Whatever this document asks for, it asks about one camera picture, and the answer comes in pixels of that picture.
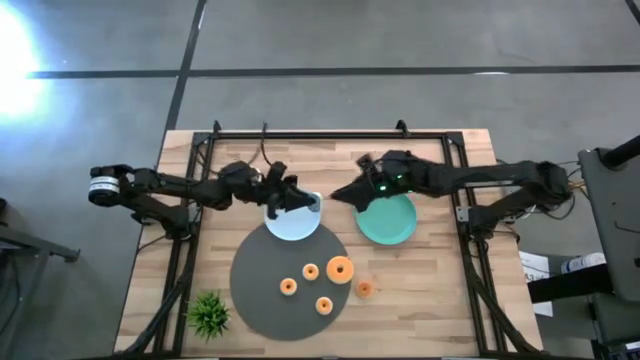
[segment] plate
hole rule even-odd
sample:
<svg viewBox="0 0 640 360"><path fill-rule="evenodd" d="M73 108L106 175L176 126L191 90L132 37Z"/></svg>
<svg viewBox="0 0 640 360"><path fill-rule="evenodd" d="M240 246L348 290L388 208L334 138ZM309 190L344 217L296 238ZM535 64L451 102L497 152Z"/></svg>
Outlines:
<svg viewBox="0 0 640 360"><path fill-rule="evenodd" d="M371 241L381 245L397 245L416 230L416 207L406 195L379 198L361 213L353 209L356 223Z"/></svg>
<svg viewBox="0 0 640 360"><path fill-rule="evenodd" d="M311 211L306 206L289 212L278 209L276 210L278 218L271 220L267 217L267 207L263 206L264 223L273 235L282 240L297 241L316 231L322 218L322 195L317 192L309 193L320 199L320 211Z"/></svg>

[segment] teal plate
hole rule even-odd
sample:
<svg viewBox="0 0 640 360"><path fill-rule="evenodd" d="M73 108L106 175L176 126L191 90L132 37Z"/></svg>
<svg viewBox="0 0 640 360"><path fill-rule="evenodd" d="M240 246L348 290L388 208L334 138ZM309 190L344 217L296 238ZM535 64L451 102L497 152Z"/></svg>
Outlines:
<svg viewBox="0 0 640 360"><path fill-rule="evenodd" d="M397 245L416 230L416 207L406 195L379 198L361 213L353 209L360 230L373 242Z"/></svg>

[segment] metal stand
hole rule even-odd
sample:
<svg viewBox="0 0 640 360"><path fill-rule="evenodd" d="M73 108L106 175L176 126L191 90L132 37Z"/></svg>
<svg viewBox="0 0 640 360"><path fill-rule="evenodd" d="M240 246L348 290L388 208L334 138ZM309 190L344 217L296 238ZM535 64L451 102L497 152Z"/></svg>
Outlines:
<svg viewBox="0 0 640 360"><path fill-rule="evenodd" d="M0 199L0 212L6 207L6 201ZM0 223L0 249L11 252L9 256L16 257L33 257L34 264L29 264L30 275L16 278L16 284L22 283L22 289L18 292L18 303L15 307L15 313L7 320L7 327L3 335L2 345L0 346L0 354L10 356L13 352L14 338L18 332L20 321L25 309L31 304L33 295L40 284L42 273L47 265L50 255L57 255L64 258L65 262L75 262L80 256L80 250L73 250L66 246L52 243L51 241L41 239L36 236L26 234L9 228L5 223Z"/></svg>
<svg viewBox="0 0 640 360"><path fill-rule="evenodd" d="M187 178L193 178L195 173L195 165L198 162L198 150L200 146L206 146L204 152L204 160L202 162L201 180L206 179L209 175L211 162L213 159L213 148L216 140L257 140L259 141L263 134L261 132L223 132L220 124L216 121L213 132L198 132L193 134L191 145L191 153L187 166ZM264 134L265 139L290 139L291 132L267 132ZM465 150L464 138L460 132L409 132L404 121L399 121L396 130L388 132L365 132L365 131L345 131L345 132L296 132L296 139L299 140L316 140L316 139L424 139L437 140L442 144L445 163L453 165L453 156L451 147L455 147L459 156L462 167L468 167L468 159ZM477 205L473 189L466 189L469 206ZM462 206L459 193L451 196L453 208ZM460 250L462 255L462 266L464 268L465 279L467 283L467 292L469 296L469 305L471 308L472 321L476 336L476 343L479 350L479 357L482 358L512 358L512 359L572 359L546 355L533 346L528 344L524 337L510 322L506 314L500 308L496 300L496 292L491 274L491 266L489 257L486 252L486 246L483 244L484 239L472 239L468 231L468 223L460 221L454 216L458 229L458 239L460 242ZM116 353L107 357L94 359L168 359L179 358L182 353L182 343L184 339L184 331L186 327L187 303L191 292L191 282L193 278L193 270L195 267L196 253L198 250L198 241L201 222L196 222L196 233L188 243L188 253L182 274L176 281L178 268L178 259L182 248L181 242L174 242L171 255L169 258L165 289L163 294L163 303L155 314L147 328L138 337L134 344L124 352ZM482 276L478 275L472 261L469 250L469 242L475 241L478 248L478 258ZM487 337L484 331L482 313L480 310L480 297L487 305L492 319L492 330L496 339L497 350L489 350L487 345ZM178 310L178 318L175 327L175 333L170 349L165 348L167 319L171 308L175 302L180 299ZM505 335L509 338L515 349L519 353L510 353L506 348ZM150 352L145 352L148 344L155 338L155 342Z"/></svg>
<svg viewBox="0 0 640 360"><path fill-rule="evenodd" d="M51 255L58 255L66 262L74 262L80 256L80 250L73 250L66 246L52 243L36 236L0 225L0 243L6 243L14 248L33 248L45 251Z"/></svg>

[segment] metal frame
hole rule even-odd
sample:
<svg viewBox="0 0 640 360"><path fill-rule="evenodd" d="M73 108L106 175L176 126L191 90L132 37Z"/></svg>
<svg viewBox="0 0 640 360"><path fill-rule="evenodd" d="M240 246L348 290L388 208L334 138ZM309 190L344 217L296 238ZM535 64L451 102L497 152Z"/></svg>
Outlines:
<svg viewBox="0 0 640 360"><path fill-rule="evenodd" d="M0 225L0 243L15 246L16 248L33 248L46 251L51 255L64 258L66 262L74 262L80 256L80 249L74 250L3 225Z"/></svg>
<svg viewBox="0 0 640 360"><path fill-rule="evenodd" d="M189 161L187 165L187 177L194 178L196 171L196 163L198 150L201 146L206 146L204 153L204 162L201 169L200 179L205 179L209 175L211 169L211 163L213 160L214 145L217 140L256 140L259 141L263 136L265 139L291 139L295 135L296 139L313 140L313 139L412 139L412 140L436 140L440 141L442 145L442 151L444 154L445 163L448 165L454 164L452 147L454 147L459 155L460 165L462 167L469 166L464 138L461 132L409 132L404 121L398 121L396 130L383 131L383 132L367 132L367 131L344 131L344 132L326 132L326 131L300 131L300 132L286 132L286 131L274 131L262 134L260 131L256 132L228 132L221 131L221 127L216 121L212 132L195 132L192 138L191 152L189 155ZM470 206L476 204L476 198L473 189L464 190ZM461 206L460 192L456 192L451 195L451 204L455 209ZM464 268L465 280L467 285L467 293L469 296L469 304L471 311L471 319L474 326L476 344L478 347L478 356L481 358L499 358L499 359L523 359L523 360L544 360L544 359L580 359L571 357L556 357L541 352L535 351L530 346L518 346L514 343L515 348L520 351L509 352L506 346L505 332L519 335L513 324L509 321L506 314L500 309L496 292L493 283L493 277L491 274L491 267L489 263L489 257L486 252L486 247L482 242L484 240L476 241L478 248L478 258L480 262L480 269L482 276L479 276L474 268L471 252L469 250L469 243L474 241L469 234L464 230L465 223L459 221L457 216L453 216L456 221L456 227L458 232L458 239L461 250L462 266ZM151 352L142 353L116 353L112 356L95 358L95 359L169 359L178 358L182 354L182 343L184 340L184 331L186 327L186 318L184 316L177 317L177 323L175 327L175 333L171 349L165 349L166 338L166 325L170 316L170 310L174 307L175 302L179 300L178 314L184 314L186 312L187 303L191 292L191 283L193 278L193 271L195 268L196 254L198 251L199 235L200 235L201 221L196 223L196 233L191 240L188 240L188 253L185 261L183 272L176 282L176 274L178 271L178 260L180 258L182 242L175 241L171 250L171 255L168 262L167 277L165 281L165 287L163 291L163 304L161 309L156 313L154 319L150 323L149 329L154 322L159 323L153 328L155 334L155 341ZM480 297L491 313L492 330L496 339L496 350L490 350L487 344L487 337L484 331L482 313L480 309Z"/></svg>

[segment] orange donut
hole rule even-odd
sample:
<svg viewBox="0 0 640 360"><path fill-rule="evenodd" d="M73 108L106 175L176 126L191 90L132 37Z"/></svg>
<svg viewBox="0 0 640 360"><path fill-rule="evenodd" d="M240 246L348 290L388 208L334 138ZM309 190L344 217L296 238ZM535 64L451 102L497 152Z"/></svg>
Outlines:
<svg viewBox="0 0 640 360"><path fill-rule="evenodd" d="M295 294L298 289L298 284L292 278L286 278L280 282L280 292L285 296L291 296Z"/></svg>
<svg viewBox="0 0 640 360"><path fill-rule="evenodd" d="M336 256L327 263L327 276L336 284L346 284L353 278L353 263L346 256Z"/></svg>
<svg viewBox="0 0 640 360"><path fill-rule="evenodd" d="M316 300L316 311L320 315L329 315L333 310L333 301L326 296L318 298Z"/></svg>
<svg viewBox="0 0 640 360"><path fill-rule="evenodd" d="M302 268L302 276L309 281L317 279L319 273L316 264L307 264Z"/></svg>
<svg viewBox="0 0 640 360"><path fill-rule="evenodd" d="M356 295L360 299L366 299L373 295L373 284L369 281L361 280L356 286Z"/></svg>

